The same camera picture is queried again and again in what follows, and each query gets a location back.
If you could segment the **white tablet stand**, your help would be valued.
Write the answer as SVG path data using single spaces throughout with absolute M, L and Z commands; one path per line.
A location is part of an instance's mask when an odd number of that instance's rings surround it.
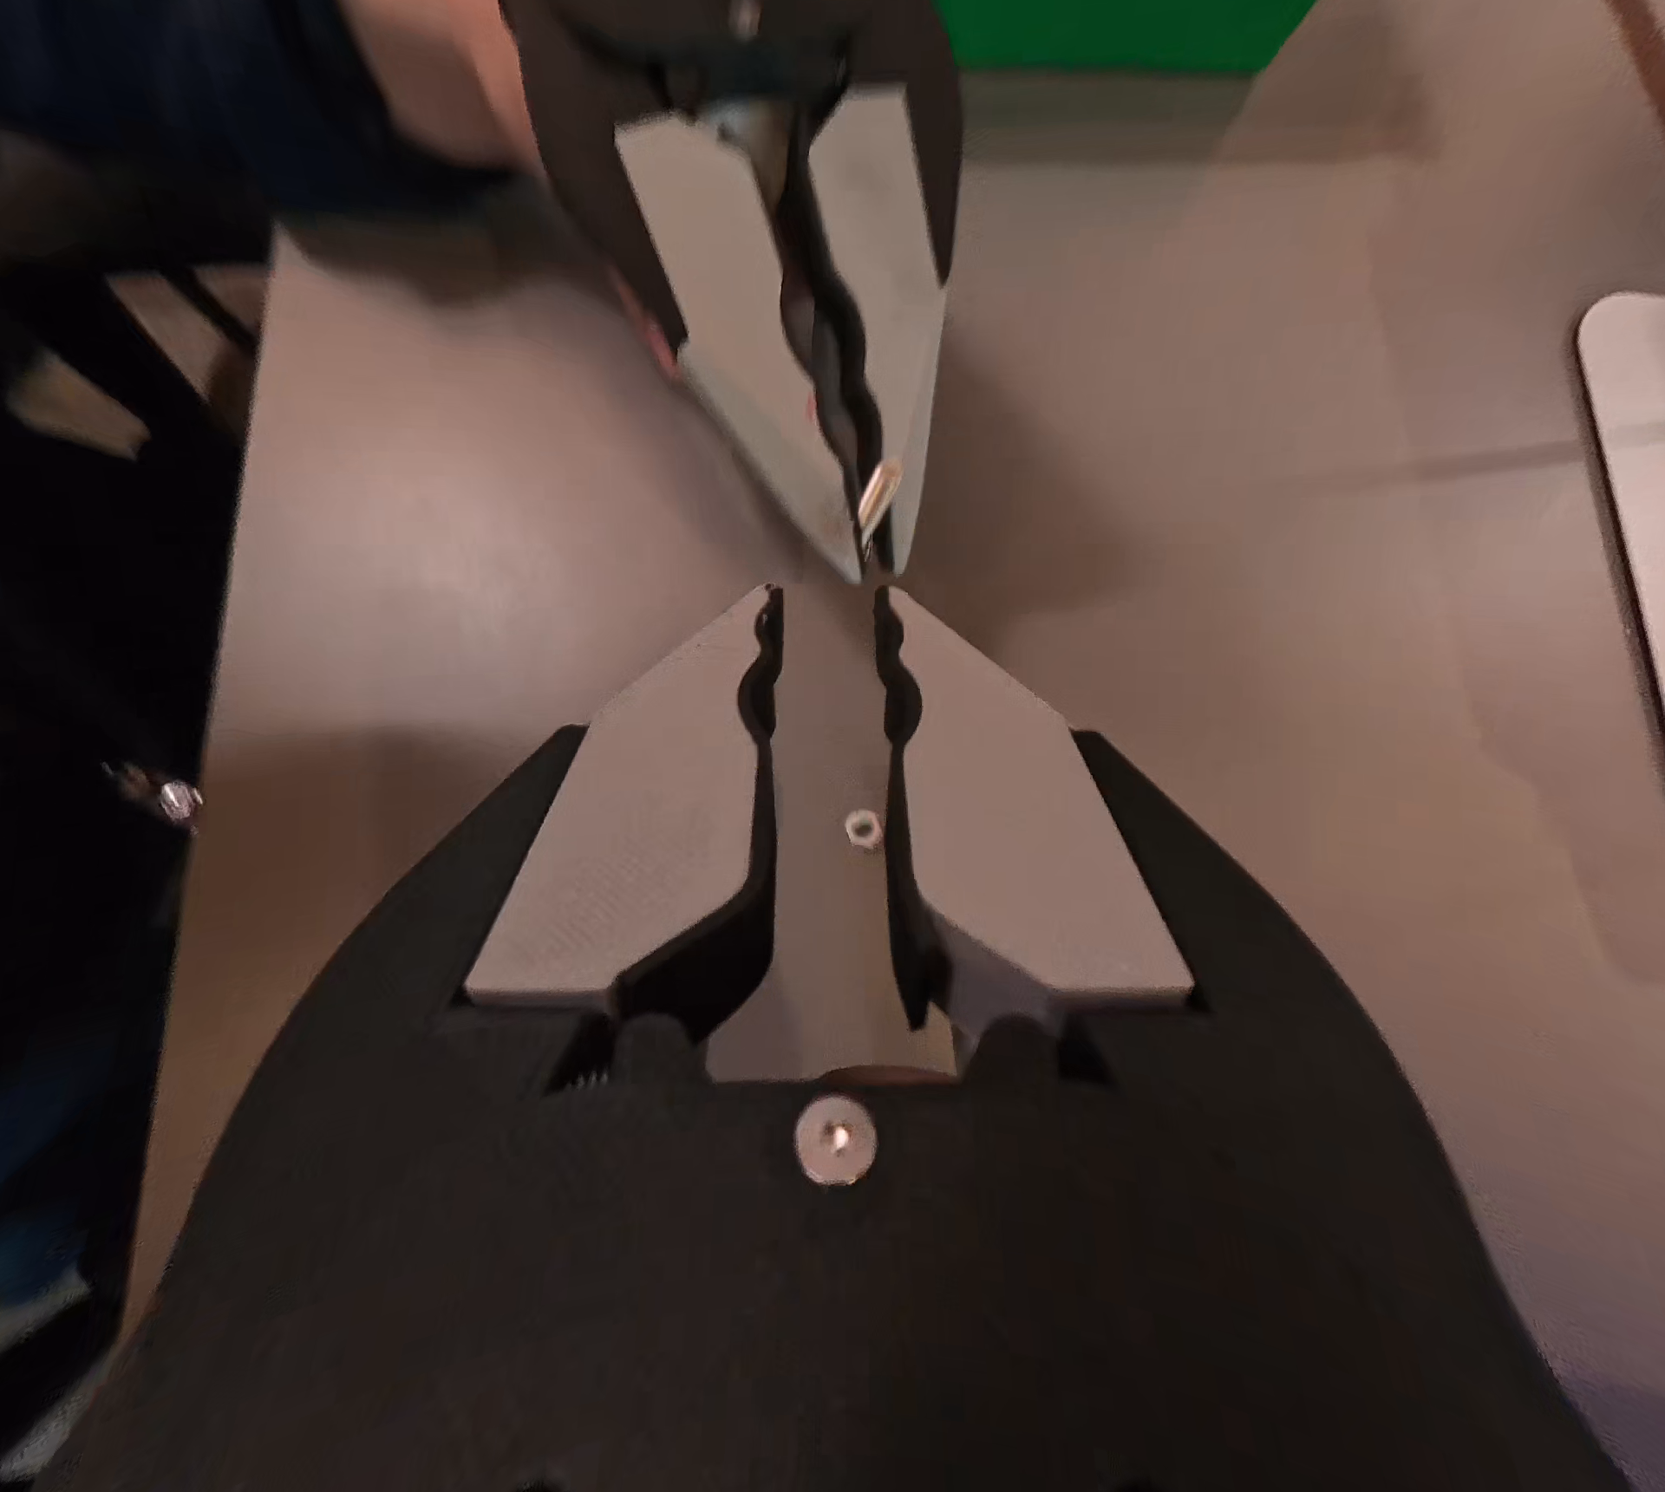
M 1572 332 L 1591 483 L 1642 710 L 1662 743 L 1662 297 L 1598 297 Z

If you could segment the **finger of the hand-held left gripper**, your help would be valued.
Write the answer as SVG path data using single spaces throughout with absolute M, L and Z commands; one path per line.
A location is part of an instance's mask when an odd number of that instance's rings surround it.
M 830 268 L 858 318 L 856 381 L 877 412 L 877 440 L 868 453 L 852 445 L 837 453 L 832 407 L 806 394 L 807 407 L 788 410 L 781 431 L 780 506 L 837 578 L 863 580 L 852 509 L 873 466 L 899 460 L 901 492 L 880 535 L 887 549 L 866 577 L 899 575 L 924 495 L 946 315 L 905 91 L 849 91 L 806 160 Z
M 788 113 L 658 113 L 613 133 L 677 306 L 681 375 L 800 540 L 859 584 L 839 337 L 780 233 L 790 139 Z

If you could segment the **silver bolt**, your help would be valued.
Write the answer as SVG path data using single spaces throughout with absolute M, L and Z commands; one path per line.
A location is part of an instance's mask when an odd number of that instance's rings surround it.
M 905 466 L 896 459 L 878 460 L 859 497 L 856 500 L 851 530 L 856 552 L 858 575 L 863 578 L 873 566 L 880 566 L 880 558 L 887 547 L 880 547 L 880 535 L 885 530 L 887 516 L 896 504 L 905 476 Z

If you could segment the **person's left hand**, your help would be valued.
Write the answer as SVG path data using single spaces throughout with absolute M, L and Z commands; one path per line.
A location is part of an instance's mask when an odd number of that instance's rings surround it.
M 499 0 L 336 0 L 391 127 L 455 167 L 540 165 Z

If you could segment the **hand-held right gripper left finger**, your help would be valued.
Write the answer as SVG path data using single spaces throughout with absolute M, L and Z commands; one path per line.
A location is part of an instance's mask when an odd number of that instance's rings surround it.
M 774 955 L 783 596 L 759 585 L 592 717 L 462 984 L 705 1043 Z

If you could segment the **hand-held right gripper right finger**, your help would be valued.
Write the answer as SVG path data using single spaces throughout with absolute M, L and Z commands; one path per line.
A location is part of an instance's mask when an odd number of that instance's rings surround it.
M 1168 1010 L 1194 977 L 1069 724 L 901 589 L 873 601 L 887 953 L 905 1022 Z

